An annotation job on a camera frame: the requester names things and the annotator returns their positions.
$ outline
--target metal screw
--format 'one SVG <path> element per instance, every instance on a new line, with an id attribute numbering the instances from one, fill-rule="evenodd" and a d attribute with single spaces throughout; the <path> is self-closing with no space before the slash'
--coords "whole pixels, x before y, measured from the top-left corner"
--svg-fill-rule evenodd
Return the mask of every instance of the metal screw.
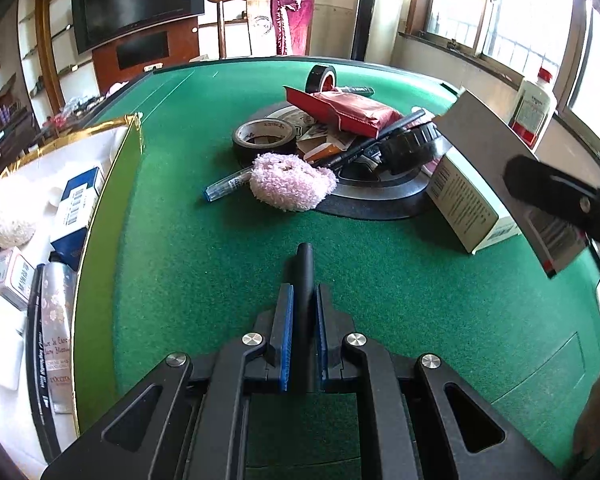
<path id="1" fill-rule="evenodd" d="M 440 358 L 434 354 L 423 355 L 420 361 L 422 362 L 422 366 L 432 369 L 438 368 L 441 364 Z"/>
<path id="2" fill-rule="evenodd" d="M 580 209 L 582 209 L 583 213 L 591 211 L 591 202 L 589 202 L 586 196 L 580 197 Z"/>
<path id="3" fill-rule="evenodd" d="M 366 337 L 363 334 L 354 332 L 347 336 L 347 343 L 351 346 L 364 346 L 366 344 Z"/>
<path id="4" fill-rule="evenodd" d="M 171 368 L 177 368 L 187 361 L 187 356 L 182 352 L 174 352 L 173 354 L 167 355 L 165 361 Z"/>
<path id="5" fill-rule="evenodd" d="M 247 346 L 256 346 L 262 343 L 262 336 L 257 332 L 249 332 L 242 336 L 242 342 Z"/>

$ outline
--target chair backrest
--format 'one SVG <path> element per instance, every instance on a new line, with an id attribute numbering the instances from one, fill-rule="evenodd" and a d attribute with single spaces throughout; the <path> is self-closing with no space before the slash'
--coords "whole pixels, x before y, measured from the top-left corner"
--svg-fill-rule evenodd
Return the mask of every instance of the chair backrest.
<path id="1" fill-rule="evenodd" d="M 224 3 L 234 0 L 207 0 L 218 5 L 218 53 L 226 58 L 224 31 Z M 247 2 L 247 28 L 252 56 L 276 55 L 276 32 L 271 17 L 271 0 L 243 0 Z"/>

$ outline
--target red packet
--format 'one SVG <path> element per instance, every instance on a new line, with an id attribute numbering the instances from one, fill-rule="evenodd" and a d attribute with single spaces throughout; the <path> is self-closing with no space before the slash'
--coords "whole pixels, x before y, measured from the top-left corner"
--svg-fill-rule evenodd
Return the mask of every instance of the red packet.
<path id="1" fill-rule="evenodd" d="M 285 90 L 287 101 L 318 122 L 372 139 L 385 126 L 402 118 L 397 110 L 362 95 L 338 91 L 307 94 L 288 86 Z"/>

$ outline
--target pink towel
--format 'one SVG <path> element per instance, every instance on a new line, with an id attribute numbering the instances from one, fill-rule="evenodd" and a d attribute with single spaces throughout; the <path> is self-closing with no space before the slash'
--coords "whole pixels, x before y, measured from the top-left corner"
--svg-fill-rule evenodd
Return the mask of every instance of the pink towel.
<path id="1" fill-rule="evenodd" d="M 272 0 L 271 15 L 278 54 L 304 56 L 314 0 Z"/>

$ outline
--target pink pom-pom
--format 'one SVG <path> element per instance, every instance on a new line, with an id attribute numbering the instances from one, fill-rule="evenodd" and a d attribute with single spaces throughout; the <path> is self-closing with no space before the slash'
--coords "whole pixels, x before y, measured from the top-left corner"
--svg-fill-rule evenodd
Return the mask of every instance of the pink pom-pom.
<path id="1" fill-rule="evenodd" d="M 336 189 L 336 176 L 325 168 L 312 168 L 296 155 L 264 153 L 253 163 L 250 187 L 264 203 L 284 211 L 314 209 Z"/>

